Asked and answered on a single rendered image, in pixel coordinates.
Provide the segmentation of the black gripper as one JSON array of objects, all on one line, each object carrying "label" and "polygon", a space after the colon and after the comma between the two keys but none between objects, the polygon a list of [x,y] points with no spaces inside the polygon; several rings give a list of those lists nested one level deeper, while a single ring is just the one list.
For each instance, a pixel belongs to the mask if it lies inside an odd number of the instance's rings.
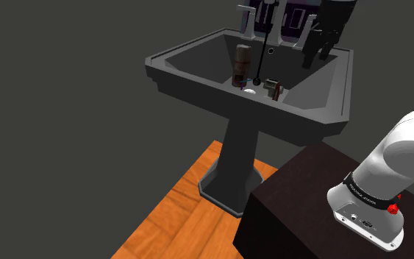
[{"label": "black gripper", "polygon": [[[345,25],[349,21],[357,0],[321,0],[315,19],[315,29],[311,29],[302,53],[303,68],[310,68],[315,55],[321,49],[320,60],[326,60],[334,45],[339,41]],[[323,32],[331,32],[325,38]]]}]

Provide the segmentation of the brown spray can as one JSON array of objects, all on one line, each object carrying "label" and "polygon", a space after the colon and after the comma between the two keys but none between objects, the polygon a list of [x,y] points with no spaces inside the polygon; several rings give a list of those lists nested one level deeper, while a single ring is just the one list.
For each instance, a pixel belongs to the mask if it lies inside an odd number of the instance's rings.
[{"label": "brown spray can", "polygon": [[249,78],[251,65],[252,47],[238,44],[235,50],[233,63],[232,85],[240,87],[240,81]]}]

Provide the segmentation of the dark brown robot stand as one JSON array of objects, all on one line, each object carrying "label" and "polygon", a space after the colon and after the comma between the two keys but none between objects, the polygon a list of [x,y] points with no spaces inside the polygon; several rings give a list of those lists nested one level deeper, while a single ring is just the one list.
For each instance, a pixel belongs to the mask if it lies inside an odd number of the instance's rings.
[{"label": "dark brown robot stand", "polygon": [[327,191],[358,167],[319,143],[308,146],[255,188],[233,244],[243,259],[414,259],[414,194],[404,191],[404,240],[386,252],[337,222]]}]

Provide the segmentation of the grey pedestal sink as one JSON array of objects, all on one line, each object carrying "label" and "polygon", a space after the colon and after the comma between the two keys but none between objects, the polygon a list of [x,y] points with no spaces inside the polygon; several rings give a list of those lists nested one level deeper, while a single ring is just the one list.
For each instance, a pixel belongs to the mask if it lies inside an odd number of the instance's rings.
[{"label": "grey pedestal sink", "polygon": [[[249,78],[254,79],[265,36],[254,35],[257,10],[248,3],[239,30],[223,28],[146,58],[148,77],[159,92],[227,119],[218,159],[199,180],[202,197],[234,217],[243,215],[249,194],[263,181],[254,167],[257,136],[272,135],[296,146],[308,146],[341,133],[349,121],[354,52],[336,47],[326,60],[302,68],[304,38],[286,42],[278,32],[268,36],[256,94],[232,85],[238,44],[252,47]],[[274,101],[266,79],[283,87]]]}]

